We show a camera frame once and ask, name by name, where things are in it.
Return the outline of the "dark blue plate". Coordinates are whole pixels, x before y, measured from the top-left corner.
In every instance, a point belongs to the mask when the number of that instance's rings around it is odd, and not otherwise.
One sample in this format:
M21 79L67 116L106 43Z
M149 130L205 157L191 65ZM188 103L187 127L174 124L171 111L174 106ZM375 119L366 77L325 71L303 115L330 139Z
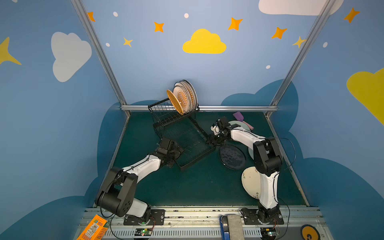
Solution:
M219 147L219 159L223 165L231 170L241 170L246 165L245 154L233 145Z

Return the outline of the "black wire dish rack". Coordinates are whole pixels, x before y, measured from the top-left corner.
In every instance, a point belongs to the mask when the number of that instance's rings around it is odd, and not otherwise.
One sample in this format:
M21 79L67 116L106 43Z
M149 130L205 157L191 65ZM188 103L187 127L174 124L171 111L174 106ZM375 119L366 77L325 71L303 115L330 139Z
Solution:
M153 128L158 137L167 138L178 144L180 155L175 160L175 164L181 171L215 150L215 147L210 144L209 134L196 120L200 107L181 115L167 98L149 105L148 109L152 114Z

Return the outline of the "yellow woven round mat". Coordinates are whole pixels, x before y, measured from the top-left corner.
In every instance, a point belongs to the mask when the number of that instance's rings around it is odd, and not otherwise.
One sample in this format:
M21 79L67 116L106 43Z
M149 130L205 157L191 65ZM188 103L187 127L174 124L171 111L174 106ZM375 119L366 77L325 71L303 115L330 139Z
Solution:
M171 90L167 90L167 96L168 96L169 100L171 101L173 107L176 109L176 111L180 115L183 115L184 110L183 110L180 102L178 101L177 97L174 95L174 93Z

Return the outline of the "orange sunburst plate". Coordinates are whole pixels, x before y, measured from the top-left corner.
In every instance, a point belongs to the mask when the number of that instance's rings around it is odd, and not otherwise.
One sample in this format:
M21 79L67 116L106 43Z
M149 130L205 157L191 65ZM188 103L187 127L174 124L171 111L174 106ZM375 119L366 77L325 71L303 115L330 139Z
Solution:
M190 98L186 92L186 90L181 86L175 86L173 89L173 94L177 98L180 103L183 113L186 114L190 110Z
M185 82L184 80L180 81L180 83L187 89L189 95L190 95L190 98L191 98L191 111L194 111L196 109L196 97L195 97L195 94L193 92L193 89L192 87L187 83Z

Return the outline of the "green rim lettered plate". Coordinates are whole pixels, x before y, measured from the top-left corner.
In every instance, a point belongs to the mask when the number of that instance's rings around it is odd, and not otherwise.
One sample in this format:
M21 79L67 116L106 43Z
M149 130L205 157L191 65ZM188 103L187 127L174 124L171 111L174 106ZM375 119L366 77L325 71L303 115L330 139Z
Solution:
M198 98L197 98L197 93L196 93L196 90L195 90L195 88L193 87L193 85L189 82L189 81L187 81L187 80L184 80L185 82L187 82L191 87L192 87L192 89L193 89L193 92L194 92L194 94L195 94L195 97L196 97L196 108L198 107Z

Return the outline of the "white cloud emblem plate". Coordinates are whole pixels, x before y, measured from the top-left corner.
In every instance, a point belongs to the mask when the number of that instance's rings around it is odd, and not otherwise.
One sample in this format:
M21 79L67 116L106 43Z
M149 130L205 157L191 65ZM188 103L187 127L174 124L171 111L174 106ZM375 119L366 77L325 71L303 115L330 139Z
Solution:
M175 85L184 89L185 95L187 96L187 99L189 101L188 113L191 112L194 109L193 108L194 107L194 95L193 95L193 93L190 91L189 87L187 86L187 84L185 82L177 82L177 83L175 83Z

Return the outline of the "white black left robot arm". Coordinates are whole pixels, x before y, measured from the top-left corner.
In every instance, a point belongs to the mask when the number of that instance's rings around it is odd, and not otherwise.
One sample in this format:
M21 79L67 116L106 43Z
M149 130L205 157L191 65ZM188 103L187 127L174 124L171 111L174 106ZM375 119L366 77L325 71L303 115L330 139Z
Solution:
M184 152L175 141L164 138L155 151L142 160L124 168L111 168L104 179L95 204L112 216L134 217L140 223L148 222L151 207L135 198L137 184L163 166L171 167Z

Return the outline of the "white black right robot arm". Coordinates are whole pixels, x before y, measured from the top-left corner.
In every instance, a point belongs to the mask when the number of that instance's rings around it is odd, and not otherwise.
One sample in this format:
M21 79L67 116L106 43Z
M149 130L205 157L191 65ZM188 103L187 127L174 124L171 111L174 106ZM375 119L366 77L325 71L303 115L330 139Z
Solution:
M265 223L279 216L278 178L283 160L276 139L256 135L237 124L230 125L225 117L218 119L211 126L211 131L210 143L214 146L233 140L253 150L255 167L261 174L258 218Z

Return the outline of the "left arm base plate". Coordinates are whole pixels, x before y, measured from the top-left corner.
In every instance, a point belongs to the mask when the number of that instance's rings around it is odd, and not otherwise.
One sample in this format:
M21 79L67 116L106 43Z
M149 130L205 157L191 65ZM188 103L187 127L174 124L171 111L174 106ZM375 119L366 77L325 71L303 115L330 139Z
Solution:
M124 218L124 226L162 226L165 220L164 209L151 209L146 212L143 217L139 218L134 215L126 215Z

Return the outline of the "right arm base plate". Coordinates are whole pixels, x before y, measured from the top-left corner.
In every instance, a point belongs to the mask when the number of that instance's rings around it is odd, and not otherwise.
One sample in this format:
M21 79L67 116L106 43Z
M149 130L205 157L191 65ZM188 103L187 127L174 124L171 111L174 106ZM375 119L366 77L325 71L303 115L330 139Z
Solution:
M240 212L245 225L283 225L285 223L280 210L242 208Z

